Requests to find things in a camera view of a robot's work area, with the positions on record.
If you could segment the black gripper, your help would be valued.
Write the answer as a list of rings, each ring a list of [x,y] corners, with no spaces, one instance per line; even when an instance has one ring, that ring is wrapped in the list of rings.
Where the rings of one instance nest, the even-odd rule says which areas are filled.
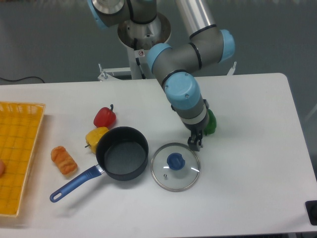
[[[203,130],[209,123],[209,118],[210,117],[207,114],[198,115],[197,117],[191,119],[182,118],[182,122],[185,127],[191,131],[191,135],[187,141],[190,149],[196,149],[196,151],[200,151],[200,149],[203,148]]]

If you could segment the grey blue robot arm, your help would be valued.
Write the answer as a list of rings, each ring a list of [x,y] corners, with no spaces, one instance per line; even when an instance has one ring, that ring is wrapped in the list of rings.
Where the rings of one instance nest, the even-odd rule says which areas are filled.
[[[178,0],[176,6],[189,35],[189,43],[172,48],[171,27],[154,0],[90,0],[91,13],[101,28],[117,26],[121,43],[130,51],[134,78],[154,76],[168,101],[191,132],[188,146],[202,147],[210,120],[208,103],[202,98],[193,72],[232,57],[233,36],[220,30],[205,0]]]

